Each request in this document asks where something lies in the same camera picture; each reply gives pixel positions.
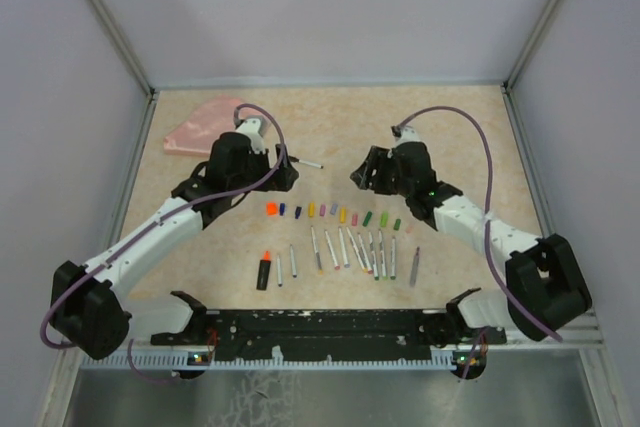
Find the orange highlighter cap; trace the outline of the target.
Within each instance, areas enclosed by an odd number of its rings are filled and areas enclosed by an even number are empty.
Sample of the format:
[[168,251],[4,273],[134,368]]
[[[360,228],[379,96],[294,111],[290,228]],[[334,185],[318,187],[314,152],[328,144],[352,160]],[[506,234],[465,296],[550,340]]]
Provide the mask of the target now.
[[279,212],[278,205],[276,203],[269,202],[269,203],[266,204],[266,213],[269,216],[277,215],[278,212]]

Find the dark green pen cap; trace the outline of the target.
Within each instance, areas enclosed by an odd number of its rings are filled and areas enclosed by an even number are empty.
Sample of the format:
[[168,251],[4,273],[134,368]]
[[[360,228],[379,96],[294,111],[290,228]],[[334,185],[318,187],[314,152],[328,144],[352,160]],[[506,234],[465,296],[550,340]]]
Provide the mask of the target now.
[[372,211],[368,211],[364,216],[364,219],[362,221],[362,226],[363,227],[367,227],[369,225],[369,223],[371,222],[372,217],[373,217],[373,212]]

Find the blue capped marker pen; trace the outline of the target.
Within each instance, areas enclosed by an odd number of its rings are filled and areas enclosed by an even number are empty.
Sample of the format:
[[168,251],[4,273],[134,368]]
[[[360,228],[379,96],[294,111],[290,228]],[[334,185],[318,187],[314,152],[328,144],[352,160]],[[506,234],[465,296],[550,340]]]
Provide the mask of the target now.
[[280,254],[276,255],[276,278],[278,287],[283,286],[283,268],[282,268],[282,258]]

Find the magenta capped marker pen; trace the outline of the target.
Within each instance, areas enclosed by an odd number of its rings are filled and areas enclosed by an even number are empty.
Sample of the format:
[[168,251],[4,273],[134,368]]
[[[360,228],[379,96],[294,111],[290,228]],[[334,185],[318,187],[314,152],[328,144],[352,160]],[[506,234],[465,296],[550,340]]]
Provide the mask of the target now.
[[361,255],[362,259],[363,259],[363,263],[364,263],[365,269],[366,269],[368,274],[373,275],[373,267],[372,267],[372,265],[370,263],[370,260],[369,260],[369,256],[368,256],[368,253],[367,253],[367,250],[366,250],[364,239],[363,239],[362,235],[359,232],[357,233],[357,238],[358,238],[358,243],[359,243],[360,255]]

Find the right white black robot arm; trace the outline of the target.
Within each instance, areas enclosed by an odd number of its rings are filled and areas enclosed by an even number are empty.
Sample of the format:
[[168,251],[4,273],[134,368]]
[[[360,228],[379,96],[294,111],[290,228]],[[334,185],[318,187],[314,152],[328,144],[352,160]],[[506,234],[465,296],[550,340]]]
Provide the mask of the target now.
[[361,190],[404,199],[412,215],[484,256],[498,287],[454,301],[448,334],[470,342],[483,327],[515,327],[541,341],[592,307],[592,297],[569,241],[518,230],[438,179],[426,145],[409,141],[373,146],[350,175]]

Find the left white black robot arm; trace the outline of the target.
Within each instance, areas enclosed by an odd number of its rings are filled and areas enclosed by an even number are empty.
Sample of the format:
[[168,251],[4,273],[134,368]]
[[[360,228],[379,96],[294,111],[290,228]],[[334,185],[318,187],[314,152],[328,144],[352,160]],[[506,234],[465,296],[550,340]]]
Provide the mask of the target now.
[[125,341],[165,336],[194,344],[208,331],[206,308],[180,292],[134,301],[133,288],[181,243],[198,236],[234,199],[252,191],[289,191],[298,173],[285,143],[276,146],[271,164],[258,134],[227,132],[212,146],[208,160],[174,188],[142,225],[117,244],[81,265],[71,261],[53,276],[51,306],[40,327],[46,345],[53,328],[94,360]]

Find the pink capped marker pen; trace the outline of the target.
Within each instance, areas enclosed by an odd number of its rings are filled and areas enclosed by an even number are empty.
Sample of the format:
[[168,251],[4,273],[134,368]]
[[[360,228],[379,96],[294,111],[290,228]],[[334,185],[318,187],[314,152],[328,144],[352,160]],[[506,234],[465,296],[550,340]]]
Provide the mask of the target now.
[[337,258],[337,255],[336,255],[336,251],[334,249],[333,242],[332,242],[332,239],[331,239],[331,236],[330,236],[328,230],[324,230],[324,235],[325,235],[326,243],[327,243],[327,246],[328,246],[328,249],[329,249],[329,254],[330,254],[330,257],[331,257],[331,261],[332,261],[334,270],[340,270],[340,268],[341,268],[340,267],[340,263],[338,261],[338,258]]

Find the dark green capped marker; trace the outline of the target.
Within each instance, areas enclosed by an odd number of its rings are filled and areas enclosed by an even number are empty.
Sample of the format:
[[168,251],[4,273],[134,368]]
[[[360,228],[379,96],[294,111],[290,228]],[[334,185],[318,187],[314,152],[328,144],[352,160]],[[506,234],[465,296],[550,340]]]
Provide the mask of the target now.
[[374,238],[371,231],[368,232],[368,241],[369,241],[371,265],[372,265],[374,280],[379,281],[380,275],[379,275],[379,269],[378,269],[376,246],[375,246]]

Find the lavender marker pen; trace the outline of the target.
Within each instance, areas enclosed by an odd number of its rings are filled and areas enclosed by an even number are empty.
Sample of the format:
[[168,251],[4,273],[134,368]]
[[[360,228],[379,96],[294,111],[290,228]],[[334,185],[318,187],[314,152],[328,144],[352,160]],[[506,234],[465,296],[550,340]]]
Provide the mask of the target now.
[[338,234],[339,234],[340,251],[341,251],[343,266],[345,269],[347,269],[350,267],[350,262],[347,254],[345,236],[344,236],[342,227],[338,227]]

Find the grey capped marker pen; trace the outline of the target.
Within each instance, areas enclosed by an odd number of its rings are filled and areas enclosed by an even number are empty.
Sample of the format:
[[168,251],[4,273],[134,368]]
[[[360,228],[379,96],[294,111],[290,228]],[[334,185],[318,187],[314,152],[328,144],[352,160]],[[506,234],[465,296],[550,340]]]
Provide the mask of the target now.
[[421,252],[420,247],[419,246],[416,247],[413,260],[412,260],[410,278],[409,278],[409,286],[411,288],[415,287],[417,283],[417,276],[418,276],[419,264],[420,264],[420,252]]

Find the light green capped marker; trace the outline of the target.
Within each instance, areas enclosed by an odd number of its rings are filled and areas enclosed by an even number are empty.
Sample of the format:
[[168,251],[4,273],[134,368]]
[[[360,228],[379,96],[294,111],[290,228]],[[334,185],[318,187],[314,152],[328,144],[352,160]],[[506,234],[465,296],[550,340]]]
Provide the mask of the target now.
[[387,272],[387,262],[386,262],[386,249],[385,249],[384,235],[381,229],[378,230],[378,242],[379,242],[381,278],[387,279],[388,272]]

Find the orange capped black highlighter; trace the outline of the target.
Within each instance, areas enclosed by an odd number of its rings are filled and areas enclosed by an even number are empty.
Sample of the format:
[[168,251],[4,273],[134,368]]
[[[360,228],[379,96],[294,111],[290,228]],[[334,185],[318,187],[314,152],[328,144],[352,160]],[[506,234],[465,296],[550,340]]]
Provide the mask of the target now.
[[271,254],[269,251],[266,251],[263,257],[260,259],[259,266],[258,266],[258,275],[257,275],[257,282],[256,282],[256,289],[258,291],[267,290],[270,270],[271,270]]

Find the orange white marker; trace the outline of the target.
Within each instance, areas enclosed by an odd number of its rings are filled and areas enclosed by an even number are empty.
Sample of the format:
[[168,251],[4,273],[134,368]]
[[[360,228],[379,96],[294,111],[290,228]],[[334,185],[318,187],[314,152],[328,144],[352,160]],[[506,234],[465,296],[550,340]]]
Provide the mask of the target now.
[[314,229],[313,226],[310,227],[310,232],[311,232],[311,240],[312,240],[312,247],[313,247],[313,252],[314,252],[316,268],[317,268],[318,273],[322,274],[323,273],[323,266],[322,266],[322,261],[321,261],[321,255],[320,255],[320,250],[319,250],[319,245],[318,245],[316,232],[315,232],[315,229]]

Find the green capped marker pen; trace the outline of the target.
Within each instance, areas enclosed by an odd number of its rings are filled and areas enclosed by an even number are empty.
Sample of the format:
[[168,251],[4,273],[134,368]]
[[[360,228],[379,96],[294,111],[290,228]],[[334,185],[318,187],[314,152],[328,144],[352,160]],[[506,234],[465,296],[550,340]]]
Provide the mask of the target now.
[[396,280],[397,278],[397,261],[398,261],[398,244],[395,236],[391,239],[391,254],[390,254],[391,268],[390,268],[390,279]]

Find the light green pen cap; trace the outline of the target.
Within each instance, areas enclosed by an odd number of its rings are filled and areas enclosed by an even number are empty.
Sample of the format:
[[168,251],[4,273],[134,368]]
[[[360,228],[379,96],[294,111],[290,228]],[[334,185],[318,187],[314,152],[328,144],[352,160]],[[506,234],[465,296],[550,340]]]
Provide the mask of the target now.
[[389,214],[387,212],[383,212],[380,216],[380,227],[384,228],[387,226],[389,219]]

